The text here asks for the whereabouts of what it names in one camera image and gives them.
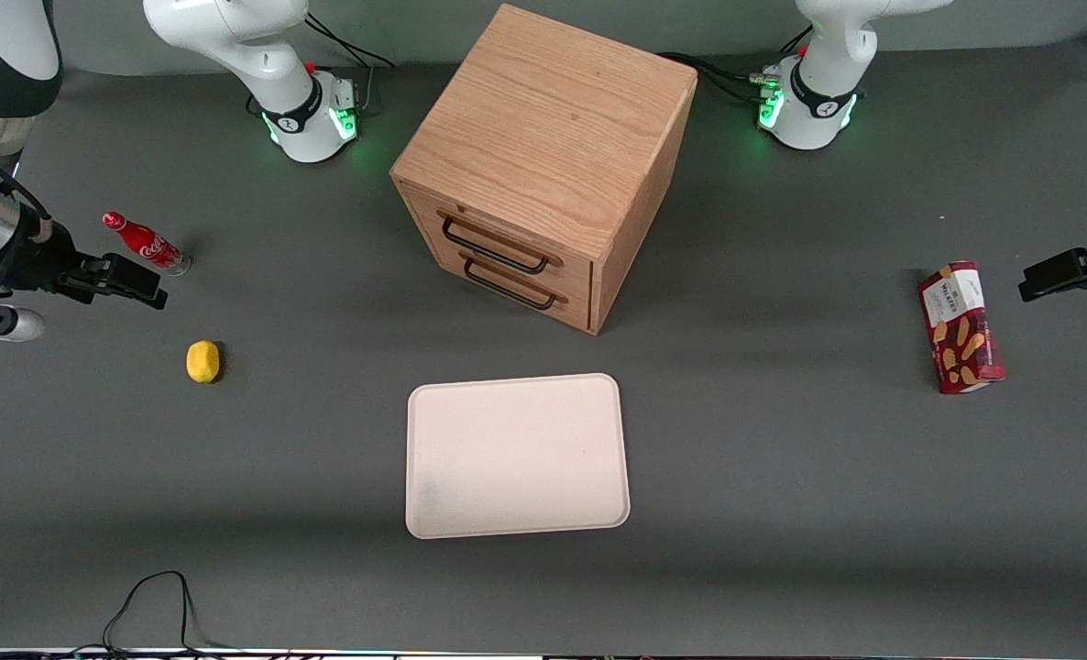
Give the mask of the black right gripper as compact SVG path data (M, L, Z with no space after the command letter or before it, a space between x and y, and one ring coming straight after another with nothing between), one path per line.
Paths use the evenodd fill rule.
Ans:
M40 229L34 216L18 217L18 226L0 251L0 296L16 290L53 292L91 304L95 296L115 296L165 309L168 292L159 288L159 274L118 254L84 258L59 223L43 242L32 237Z

